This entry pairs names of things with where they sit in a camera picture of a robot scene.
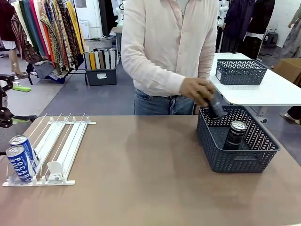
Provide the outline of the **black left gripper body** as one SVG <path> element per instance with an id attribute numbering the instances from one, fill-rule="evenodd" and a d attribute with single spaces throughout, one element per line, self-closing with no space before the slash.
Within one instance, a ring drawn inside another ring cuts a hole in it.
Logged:
<path id="1" fill-rule="evenodd" d="M 1 128 L 9 128 L 10 126 L 13 125 L 13 114 L 11 111 L 6 108 L 6 107 L 1 107 L 0 108 L 0 127 Z"/>

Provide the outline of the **person's right hand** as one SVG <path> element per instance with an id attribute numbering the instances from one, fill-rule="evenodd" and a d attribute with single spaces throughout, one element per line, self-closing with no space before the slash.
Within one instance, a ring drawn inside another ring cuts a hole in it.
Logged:
<path id="1" fill-rule="evenodd" d="M 214 96 L 214 86 L 205 79 L 185 78 L 180 93 L 194 100 L 197 105 L 207 107 L 207 101 Z"/>

